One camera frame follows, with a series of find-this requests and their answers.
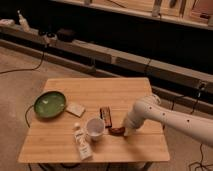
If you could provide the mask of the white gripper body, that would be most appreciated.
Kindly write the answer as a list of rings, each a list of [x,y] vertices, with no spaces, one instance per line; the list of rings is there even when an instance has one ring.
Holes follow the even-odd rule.
[[[136,115],[134,112],[128,112],[123,119],[123,126],[126,129],[136,130],[144,124],[144,118]]]

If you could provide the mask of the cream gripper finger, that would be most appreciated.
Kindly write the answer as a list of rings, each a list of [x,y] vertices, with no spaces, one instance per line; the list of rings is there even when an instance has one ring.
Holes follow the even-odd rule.
[[[129,137],[131,135],[133,135],[136,132],[136,130],[128,130],[126,129],[124,132],[124,137]]]

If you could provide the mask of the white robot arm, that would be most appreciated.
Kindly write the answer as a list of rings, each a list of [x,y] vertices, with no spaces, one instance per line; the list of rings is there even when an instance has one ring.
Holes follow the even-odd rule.
[[[169,110],[161,107],[160,103],[160,98],[155,94],[136,100],[123,119],[124,135],[130,136],[149,119],[170,126],[213,148],[212,119]]]

